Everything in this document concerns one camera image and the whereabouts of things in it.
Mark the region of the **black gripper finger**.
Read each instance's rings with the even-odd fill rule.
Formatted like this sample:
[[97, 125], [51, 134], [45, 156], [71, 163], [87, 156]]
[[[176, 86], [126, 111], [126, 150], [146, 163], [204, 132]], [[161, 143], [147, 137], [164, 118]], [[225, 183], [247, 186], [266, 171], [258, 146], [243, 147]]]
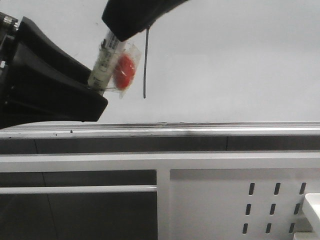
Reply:
[[162, 15], [184, 0], [109, 0], [101, 19], [118, 40], [124, 42], [148, 29]]

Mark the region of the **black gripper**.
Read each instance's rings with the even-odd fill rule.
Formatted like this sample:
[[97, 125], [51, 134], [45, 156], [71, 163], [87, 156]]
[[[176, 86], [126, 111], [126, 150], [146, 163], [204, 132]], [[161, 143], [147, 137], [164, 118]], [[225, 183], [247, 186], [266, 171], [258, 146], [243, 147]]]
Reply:
[[29, 18], [0, 13], [0, 127], [96, 122], [108, 100], [90, 89], [91, 70]]

